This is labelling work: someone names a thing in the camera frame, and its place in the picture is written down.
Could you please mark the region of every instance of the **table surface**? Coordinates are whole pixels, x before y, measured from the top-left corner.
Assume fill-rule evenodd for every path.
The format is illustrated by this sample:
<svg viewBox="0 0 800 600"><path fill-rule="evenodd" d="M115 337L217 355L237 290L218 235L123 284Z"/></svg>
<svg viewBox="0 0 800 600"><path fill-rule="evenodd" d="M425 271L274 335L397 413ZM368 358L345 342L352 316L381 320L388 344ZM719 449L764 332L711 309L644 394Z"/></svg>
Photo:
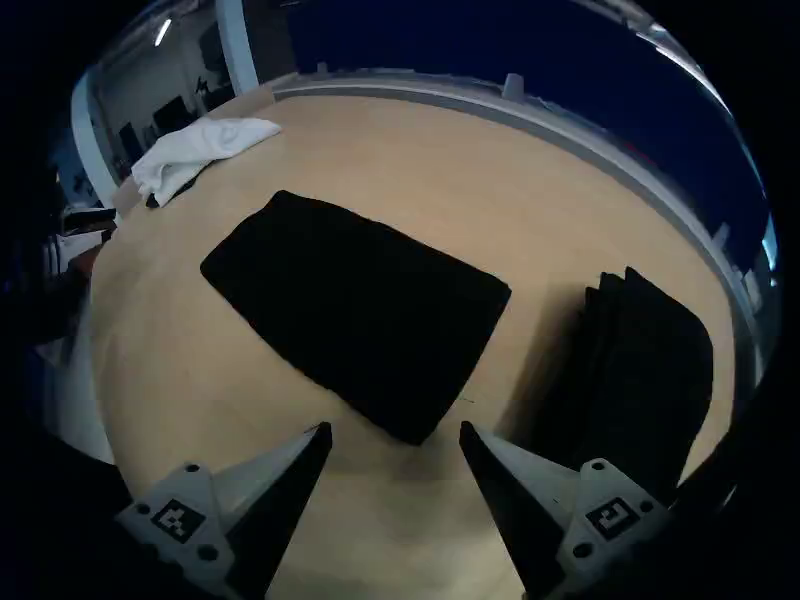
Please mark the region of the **table surface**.
<svg viewBox="0 0 800 600"><path fill-rule="evenodd" d="M608 175L526 133L399 100L299 97L254 116L283 133L212 165L164 208L140 203L106 245L92 284L92 350L109 440L134 494L183 461L215 470L333 424L333 450L271 597L518 599L459 424L513 433L602 271L634 267L711 336L712 407L687 470L727 430L725 292L692 246ZM510 285L486 351L422 447L393 441L293 369L201 276L206 255L281 189L387 223Z"/></svg>

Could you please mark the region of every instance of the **white cloth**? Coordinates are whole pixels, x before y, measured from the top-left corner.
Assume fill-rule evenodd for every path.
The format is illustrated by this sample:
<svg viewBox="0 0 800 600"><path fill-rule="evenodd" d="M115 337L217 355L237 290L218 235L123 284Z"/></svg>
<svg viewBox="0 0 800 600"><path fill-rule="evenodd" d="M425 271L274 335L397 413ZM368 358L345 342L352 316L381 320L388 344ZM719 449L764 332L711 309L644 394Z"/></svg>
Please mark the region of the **white cloth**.
<svg viewBox="0 0 800 600"><path fill-rule="evenodd" d="M203 117L159 138L133 165L131 174L143 198L153 194L164 206L212 160L236 156L280 131L280 125L264 119Z"/></svg>

